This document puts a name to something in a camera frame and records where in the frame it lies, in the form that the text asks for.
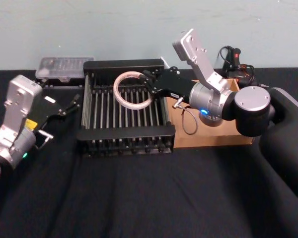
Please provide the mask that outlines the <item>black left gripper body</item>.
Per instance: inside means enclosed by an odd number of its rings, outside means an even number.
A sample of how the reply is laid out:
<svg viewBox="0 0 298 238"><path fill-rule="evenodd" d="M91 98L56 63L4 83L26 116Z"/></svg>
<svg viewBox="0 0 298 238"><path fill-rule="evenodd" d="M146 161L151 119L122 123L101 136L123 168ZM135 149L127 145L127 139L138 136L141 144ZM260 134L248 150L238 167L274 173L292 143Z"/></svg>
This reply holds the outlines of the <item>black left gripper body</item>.
<svg viewBox="0 0 298 238"><path fill-rule="evenodd" d="M64 121L66 112L53 98L43 95L25 120L24 128L37 134L52 121Z"/></svg>

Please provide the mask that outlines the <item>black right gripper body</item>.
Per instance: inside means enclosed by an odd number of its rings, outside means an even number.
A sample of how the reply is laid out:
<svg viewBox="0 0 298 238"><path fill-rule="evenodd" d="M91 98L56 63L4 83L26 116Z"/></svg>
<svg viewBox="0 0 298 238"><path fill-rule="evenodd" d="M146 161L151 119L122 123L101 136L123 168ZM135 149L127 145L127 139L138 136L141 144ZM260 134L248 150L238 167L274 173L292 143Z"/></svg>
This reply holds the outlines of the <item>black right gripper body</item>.
<svg viewBox="0 0 298 238"><path fill-rule="evenodd" d="M175 70L164 70L157 79L159 92L154 97L170 97L173 99L183 98L188 102L191 91L197 82L180 77Z"/></svg>

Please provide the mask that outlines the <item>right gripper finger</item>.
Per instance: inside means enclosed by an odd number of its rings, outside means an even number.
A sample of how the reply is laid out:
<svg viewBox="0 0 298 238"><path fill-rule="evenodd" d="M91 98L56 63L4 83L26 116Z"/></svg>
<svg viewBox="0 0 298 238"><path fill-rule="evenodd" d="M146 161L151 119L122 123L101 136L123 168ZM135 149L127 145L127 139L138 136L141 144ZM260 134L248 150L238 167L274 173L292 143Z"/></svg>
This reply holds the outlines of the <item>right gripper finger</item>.
<svg viewBox="0 0 298 238"><path fill-rule="evenodd" d="M159 88L157 87L156 83L156 79L146 78L144 80L144 85L151 96L156 96L159 92Z"/></svg>
<svg viewBox="0 0 298 238"><path fill-rule="evenodd" d="M141 74L141 79L143 80L156 80L155 72L151 72L149 70L144 70Z"/></svg>

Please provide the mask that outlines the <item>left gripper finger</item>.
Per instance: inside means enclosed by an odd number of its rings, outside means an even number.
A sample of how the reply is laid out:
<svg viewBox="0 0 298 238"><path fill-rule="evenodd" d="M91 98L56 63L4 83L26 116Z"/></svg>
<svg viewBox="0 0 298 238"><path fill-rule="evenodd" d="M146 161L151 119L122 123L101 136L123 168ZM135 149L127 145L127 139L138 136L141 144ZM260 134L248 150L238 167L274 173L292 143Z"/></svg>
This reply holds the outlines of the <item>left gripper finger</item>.
<svg viewBox="0 0 298 238"><path fill-rule="evenodd" d="M53 87L52 81L51 79L39 79L38 80L38 84L42 87L42 88L49 88L49 87Z"/></svg>
<svg viewBox="0 0 298 238"><path fill-rule="evenodd" d="M65 117L77 111L80 107L79 100L80 100L80 95L76 94L71 100L71 102L64 109L59 109L59 115L62 117Z"/></svg>

